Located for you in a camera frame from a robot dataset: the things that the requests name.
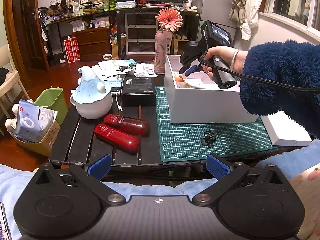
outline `red box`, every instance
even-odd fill
[[[75,54],[76,60],[80,60],[80,51],[79,51],[79,44],[78,44],[78,39],[77,37],[71,38],[72,41],[72,48]]]
[[[64,43],[64,48],[66,50],[68,63],[75,62],[76,57],[75,57],[75,53],[73,52],[71,39],[64,40],[63,43]]]

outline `human hand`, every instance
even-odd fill
[[[220,56],[221,59],[223,59],[229,66],[231,64],[232,61],[232,57],[234,52],[237,49],[235,48],[231,48],[228,46],[217,46],[217,47],[213,47],[208,49],[207,54],[204,56],[204,60],[209,60],[211,59],[213,56]],[[243,72],[243,68],[244,68],[244,61],[245,58],[247,57],[248,52],[247,51],[240,51],[238,52],[238,54],[236,55],[234,64],[233,64],[233,70],[237,73],[241,73]],[[212,68],[208,67],[208,66],[203,66],[203,70],[204,72],[207,73],[207,75],[210,77],[210,79],[213,81],[213,72],[212,72]]]

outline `blue bedding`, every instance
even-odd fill
[[[258,163],[265,166],[268,163],[276,164],[288,179],[300,174],[304,170],[320,163],[320,141],[314,140],[308,147],[270,157]],[[34,175],[33,172],[19,171],[0,165],[0,201],[4,203],[12,240],[21,237],[13,219],[13,208],[20,194]],[[176,187],[169,186],[140,186],[128,183],[104,182],[108,187],[122,194],[127,200],[131,195],[187,195],[190,199],[207,187],[214,184],[216,179],[188,181]]]

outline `blue fuzzy sleeve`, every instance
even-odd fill
[[[269,42],[252,47],[244,74],[297,87],[320,87],[320,45],[295,41]],[[240,98],[252,114],[269,115],[283,110],[309,133],[320,137],[320,95],[292,93],[242,79]]]

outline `black box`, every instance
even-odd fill
[[[155,106],[154,78],[127,75],[122,83],[121,101],[122,106]]]

